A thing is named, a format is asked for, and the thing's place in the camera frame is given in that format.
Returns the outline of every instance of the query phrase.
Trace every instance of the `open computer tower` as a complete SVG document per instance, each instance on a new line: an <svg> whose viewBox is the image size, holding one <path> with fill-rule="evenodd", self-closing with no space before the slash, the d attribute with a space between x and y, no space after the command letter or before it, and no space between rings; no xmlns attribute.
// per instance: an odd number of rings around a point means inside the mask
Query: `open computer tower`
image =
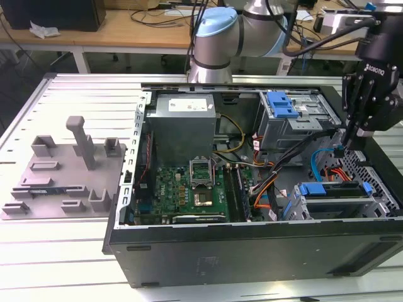
<svg viewBox="0 0 403 302"><path fill-rule="evenodd" d="M372 138L340 147L332 87L142 89L105 237L131 287L361 276L402 250L403 176Z"/></svg>

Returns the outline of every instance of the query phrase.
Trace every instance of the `blue latch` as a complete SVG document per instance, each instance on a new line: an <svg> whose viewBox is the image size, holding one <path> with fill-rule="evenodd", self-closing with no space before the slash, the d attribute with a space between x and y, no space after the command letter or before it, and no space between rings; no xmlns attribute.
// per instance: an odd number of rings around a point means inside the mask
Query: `blue latch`
<svg viewBox="0 0 403 302"><path fill-rule="evenodd" d="M273 109L275 118L298 118L299 114L292 106L292 101L284 92L267 92L267 101Z"/></svg>
<svg viewBox="0 0 403 302"><path fill-rule="evenodd" d="M308 190L307 190L307 188L304 186L304 185L302 185L302 186L300 186L300 192L301 192L301 195L308 195Z"/></svg>
<svg viewBox="0 0 403 302"><path fill-rule="evenodd" d="M324 186L319 182L305 182L301 184L300 191L302 195L326 195Z"/></svg>
<svg viewBox="0 0 403 302"><path fill-rule="evenodd" d="M367 195L371 196L373 190L372 190L372 187L371 187L370 183L366 182L366 181L363 182L363 188L364 188L365 192L367 193Z"/></svg>
<svg viewBox="0 0 403 302"><path fill-rule="evenodd" d="M374 5L372 2L368 2L365 6L365 9L369 10L369 11L374 11L374 10L376 10L376 8L377 8L377 6Z"/></svg>

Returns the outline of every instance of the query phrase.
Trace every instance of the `table leg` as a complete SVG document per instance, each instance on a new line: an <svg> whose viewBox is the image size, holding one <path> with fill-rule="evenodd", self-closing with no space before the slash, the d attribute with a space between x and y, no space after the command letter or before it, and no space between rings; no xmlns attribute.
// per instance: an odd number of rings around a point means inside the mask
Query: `table leg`
<svg viewBox="0 0 403 302"><path fill-rule="evenodd" d="M278 64L276 75L278 75L278 76L287 75L288 71L290 70L291 62L292 62L292 58L286 57L286 56L282 57L280 59L280 63Z"/></svg>
<svg viewBox="0 0 403 302"><path fill-rule="evenodd" d="M88 61L84 52L73 50L74 60L76 61L77 69L80 74L90 74Z"/></svg>

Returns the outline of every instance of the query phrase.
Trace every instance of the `light blue joint cap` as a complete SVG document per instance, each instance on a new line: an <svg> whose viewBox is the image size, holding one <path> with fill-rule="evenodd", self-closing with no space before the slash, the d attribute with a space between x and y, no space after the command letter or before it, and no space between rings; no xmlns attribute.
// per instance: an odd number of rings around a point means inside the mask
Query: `light blue joint cap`
<svg viewBox="0 0 403 302"><path fill-rule="evenodd" d="M233 8L208 8L205 10L196 36L214 36L237 21L238 15Z"/></svg>
<svg viewBox="0 0 403 302"><path fill-rule="evenodd" d="M283 16L283 20L284 20L283 27L287 28L288 27L288 21L284 16ZM263 55L263 57L269 57L270 55L274 55L276 53L282 52L281 48L283 46L284 39L285 39L285 33L283 31L280 31L280 34L278 36L278 39L277 39L276 43L273 45L273 47L271 48L271 50L267 54Z"/></svg>

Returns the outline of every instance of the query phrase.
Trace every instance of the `black cable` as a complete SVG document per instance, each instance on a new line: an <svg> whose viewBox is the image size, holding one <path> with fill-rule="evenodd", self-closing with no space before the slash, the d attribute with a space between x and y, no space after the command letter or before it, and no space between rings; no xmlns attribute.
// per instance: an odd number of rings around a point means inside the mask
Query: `black cable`
<svg viewBox="0 0 403 302"><path fill-rule="evenodd" d="M269 1L268 0L264 0L264 1L266 3L266 7L267 7L269 13L272 16L274 16L275 14L273 13L273 11L270 8ZM375 25L375 23L376 23L375 18L368 18L368 19L363 20L363 21L361 21L361 22L359 22L357 24L354 24L354 25L351 25L351 26L349 26L347 28L339 30L339 31L335 32L334 34L323 38L321 41L318 41L318 42L315 42L313 44L310 44L309 46L307 46L307 47L305 47L305 48L303 48L301 50L298 50L296 52L290 52L290 51L287 50L287 44L290 41L290 39L293 40L294 42L298 43L299 45L303 46L302 42L298 41L298 39L296 39L292 35L293 24L294 24L295 19L297 17L297 9L298 9L298 5L299 5L298 3L299 3L299 1L297 0L297 2L294 5L293 12L291 13L290 22L288 24L287 30L280 24L280 22L278 20L276 20L274 18L274 21L277 24L277 26L279 27L279 29L286 34L286 37L284 39L284 44L283 44L283 53L288 57L297 57L299 55L303 55L303 54L305 54L305 53L307 53L307 52L309 52L311 50L314 50L314 49L316 49L316 50L329 50L329 49L334 49L334 48L338 48L340 46L346 45L347 41L345 41L343 43L340 43L340 44L333 45L330 48L320 48L320 46L322 46L324 44L327 44L327 43L329 43L329 42L331 42L331 41L333 41L333 40L335 40L337 38L340 38L341 36L347 35L348 33L351 33L351 32L353 32L355 30L359 30L360 28L363 28L363 27L371 27L371 26Z"/></svg>
<svg viewBox="0 0 403 302"><path fill-rule="evenodd" d="M221 159L224 159L226 162L230 162L230 163L232 163L232 164L235 164L235 163L236 163L236 161L230 160L228 157L222 155L221 153L216 153L215 155L217 155L217 156L220 157Z"/></svg>
<svg viewBox="0 0 403 302"><path fill-rule="evenodd" d="M313 33L313 34L319 39L319 41L322 40L321 36L319 36L319 35L318 35L316 32L314 32L313 30L310 30L309 28L306 28L306 27L304 27L304 26L302 26L302 25L299 25L299 24L297 24L297 28L302 28L303 30L307 30L307 31Z"/></svg>
<svg viewBox="0 0 403 302"><path fill-rule="evenodd" d="M197 5L197 0L195 0L195 3L193 3L193 7L191 9L191 14L190 14L190 36L193 35L193 30L195 29L195 9Z"/></svg>
<svg viewBox="0 0 403 302"><path fill-rule="evenodd" d="M130 19L132 19L133 21L135 21L135 22L137 22L137 23L140 23L140 24L143 24L143 25L147 25L147 26L169 25L170 23L173 23L173 22L175 22L175 21L183 20L183 19L186 19L186 18L189 18L189 17L190 17L190 16L183 16L183 17L179 17L179 18L176 18L176 19L172 19L172 20L167 20L167 21L161 21L161 22L155 22L155 23L153 23L153 22L144 22L144 21L141 21L141 20L138 20L138 19L134 18L134 15L136 15L136 14L138 14L138 13L141 13L141 12L144 12L144 11L142 11L141 9L138 10L138 11L134 11L134 12L130 15Z"/></svg>
<svg viewBox="0 0 403 302"><path fill-rule="evenodd" d="M296 30L293 30L293 31L295 31L296 33L298 33L298 35L300 36L301 41L303 41L303 40L304 40L304 32L303 32L303 31L300 31L300 29L299 29L299 27L298 27L298 24L297 24L297 20L295 20L295 23L294 23L294 24L297 26L297 29L296 29ZM295 67L295 64L297 63L298 57L299 57L299 56L297 56L295 59L293 59L291 65L290 65L290 68L288 69L287 75L289 75L290 72L291 72L291 70Z"/></svg>
<svg viewBox="0 0 403 302"><path fill-rule="evenodd" d="M203 6L203 3L204 3L204 0L201 0L199 13L198 13L197 19L196 19L196 24L194 25L194 30L193 30L193 33L192 33L191 38L190 38L189 47L188 47L188 50L186 51L186 60L185 60L185 63L184 63L184 73L185 74L186 74L186 71L187 71L189 55L190 55L190 52L193 53L193 46L194 46L194 43L195 43L196 34L197 34L197 31L199 29L200 24L202 23L203 15L204 15L204 12L205 12L205 10L207 8L208 0L206 0L204 6Z"/></svg>
<svg viewBox="0 0 403 302"><path fill-rule="evenodd" d="M4 31L6 32L7 36L10 38L10 40L13 41L14 44L17 45L18 48L19 48L23 53L25 53L25 55L31 60L31 62L33 63L33 65L35 65L35 67L37 67L37 68L38 68L40 71L42 71L43 73L46 73L46 72L44 71L44 69L43 69L42 67L40 67L40 66L35 62L35 60L34 60L33 58L31 58L31 56L28 54L28 52L27 52L24 48L22 48L21 45L20 45L16 40L14 40L14 38L10 35L10 33L8 32L7 28L5 27L5 25L4 25L4 23L3 23L3 20L2 20L2 18L1 18L2 16L4 16L4 13L3 13L3 12L0 13L0 23L1 23L1 26L2 26L2 28L4 29Z"/></svg>
<svg viewBox="0 0 403 302"><path fill-rule="evenodd" d="M339 43L337 45L328 46L328 47L322 47L321 50L335 49L335 48L342 47L342 46L345 46L345 45L348 45L348 44L359 42L361 40L362 40L362 38L354 38L354 39L351 39L351 40L348 40L348 41L341 42L341 43Z"/></svg>

